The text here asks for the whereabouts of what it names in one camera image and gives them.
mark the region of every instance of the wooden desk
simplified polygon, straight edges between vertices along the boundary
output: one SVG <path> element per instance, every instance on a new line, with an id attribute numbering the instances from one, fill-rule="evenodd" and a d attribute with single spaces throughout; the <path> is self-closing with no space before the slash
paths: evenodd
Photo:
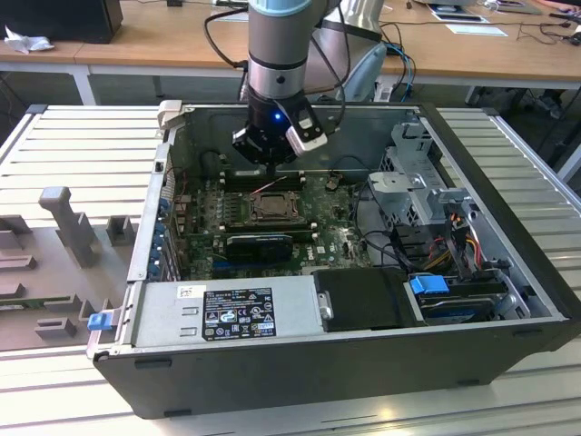
<path id="1" fill-rule="evenodd" d="M 423 5 L 414 4 L 411 10 L 406 9 L 404 0 L 388 0 L 386 5 L 393 10 L 385 9 L 383 21 L 437 21 Z M 111 44 L 59 43 L 51 52 L 28 56 L 1 46 L 0 70 L 72 74 L 84 104 L 98 101 L 88 79 L 91 74 L 151 75 L 157 77 L 154 82 L 158 85 L 162 75 L 240 76 L 241 72 L 226 65 L 205 40 L 202 23 L 211 13 L 210 4 L 168 8 L 165 2 L 122 1 L 122 8 L 123 26 Z M 487 12 L 480 7 L 475 11 Z M 488 19 L 515 24 L 560 22 L 548 16 L 518 14 L 494 14 Z M 416 61 L 418 84 L 574 89 L 581 83 L 581 48 L 561 42 L 542 45 L 532 38 L 517 40 L 518 25 L 498 26 L 508 37 L 455 35 L 443 24 L 399 27 L 406 51 Z M 397 40 L 395 29 L 387 30 Z M 538 28 L 527 30 L 540 35 Z M 563 34 L 572 31 L 558 27 L 551 30 Z M 211 31 L 216 44 L 230 58 L 247 57 L 247 23 L 215 22 Z M 387 59 L 381 82 L 393 84 L 401 71 L 397 57 Z"/>
<path id="2" fill-rule="evenodd" d="M 390 2 L 394 10 L 384 14 L 382 21 L 422 23 L 437 21 L 426 7 L 414 4 L 411 10 L 403 2 Z M 547 14 L 548 8 L 541 7 Z M 487 13 L 482 7 L 472 8 L 477 14 Z M 399 25 L 406 52 L 418 66 L 418 77 L 450 77 L 477 79 L 512 79 L 532 81 L 565 81 L 578 87 L 581 78 L 581 48 L 569 43 L 542 45 L 533 38 L 517 40 L 518 23 L 561 23 L 546 15 L 493 14 L 487 17 L 491 23 L 513 23 L 498 25 L 508 36 L 455 35 L 445 25 Z M 389 37 L 398 40 L 395 29 L 390 26 Z M 525 27 L 527 32 L 543 40 L 538 27 Z M 571 35 L 572 28 L 550 27 L 552 31 Z M 400 71 L 399 59 L 386 61 L 384 72 Z"/>
<path id="3" fill-rule="evenodd" d="M 208 5 L 167 7 L 165 2 L 121 2 L 123 25 L 108 45 L 85 44 L 76 54 L 78 64 L 122 64 L 230 68 L 207 43 L 203 20 Z M 232 59 L 248 57 L 248 23 L 210 24 L 216 44 Z"/>
<path id="4" fill-rule="evenodd" d="M 14 51 L 8 45 L 0 44 L 0 62 L 32 62 L 51 64 L 74 64 L 74 56 L 83 46 L 83 43 L 57 41 L 53 42 L 54 49 L 42 52 L 24 54 Z"/>

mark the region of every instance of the green circuit board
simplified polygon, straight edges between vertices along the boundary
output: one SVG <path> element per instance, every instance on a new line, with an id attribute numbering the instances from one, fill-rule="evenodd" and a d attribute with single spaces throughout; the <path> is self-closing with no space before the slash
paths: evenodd
<path id="1" fill-rule="evenodd" d="M 323 174 L 305 176 L 296 191 L 276 188 L 273 185 L 264 198 L 279 201 L 277 211 L 288 212 L 288 221 L 283 213 L 256 206 L 257 194 L 224 190 L 218 182 L 206 182 L 192 194 L 185 237 L 189 279 L 307 275 L 317 269 L 371 266 L 353 226 L 351 186 Z M 253 213 L 266 213 L 266 223 L 257 223 L 256 215 L 252 220 Z M 290 235 L 292 258 L 274 265 L 232 265 L 224 246 L 236 234 Z"/>

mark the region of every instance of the power supply label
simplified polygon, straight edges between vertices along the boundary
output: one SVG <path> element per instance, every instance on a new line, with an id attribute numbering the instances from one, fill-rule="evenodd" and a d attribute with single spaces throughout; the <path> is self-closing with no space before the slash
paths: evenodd
<path id="1" fill-rule="evenodd" d="M 208 291 L 203 295 L 206 341 L 276 336 L 272 288 Z"/>

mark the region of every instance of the cable on desk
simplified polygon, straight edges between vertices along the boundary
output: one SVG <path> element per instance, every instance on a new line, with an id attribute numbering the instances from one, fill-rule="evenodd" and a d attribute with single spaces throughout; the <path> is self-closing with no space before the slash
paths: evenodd
<path id="1" fill-rule="evenodd" d="M 396 28 L 396 30 L 398 32 L 399 46 L 396 46 L 393 43 L 391 43 L 391 40 L 389 39 L 387 33 L 383 29 L 384 27 L 386 27 L 388 25 L 393 25 Z M 403 63 L 403 72 L 401 73 L 401 77 L 399 78 L 398 82 L 391 90 L 391 92 L 393 94 L 398 90 L 399 86 L 403 83 L 403 80 L 404 80 L 404 77 L 406 76 L 406 74 L 408 75 L 408 83 L 406 85 L 406 90 L 404 91 L 404 94 L 401 97 L 401 102 L 405 102 L 406 98 L 408 98 L 411 95 L 414 79 L 416 78 L 416 71 L 417 71 L 416 61 L 414 61 L 413 58 L 409 54 L 406 53 L 406 48 L 403 44 L 403 39 L 401 37 L 401 31 L 399 30 L 399 26 L 397 24 L 386 23 L 386 24 L 381 25 L 380 28 L 381 28 L 381 33 L 383 33 L 383 36 L 386 39 L 386 45 L 388 46 L 389 49 L 391 49 L 392 51 L 396 52 L 399 55 L 399 58 L 401 59 L 401 62 Z"/>

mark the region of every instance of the black box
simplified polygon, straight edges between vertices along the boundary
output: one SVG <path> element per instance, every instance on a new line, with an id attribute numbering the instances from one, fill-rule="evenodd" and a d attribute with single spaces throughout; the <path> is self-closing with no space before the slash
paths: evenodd
<path id="1" fill-rule="evenodd" d="M 21 35 L 109 44 L 122 20 L 119 0 L 10 0 L 0 3 L 0 32 L 4 36 L 7 25 Z"/>

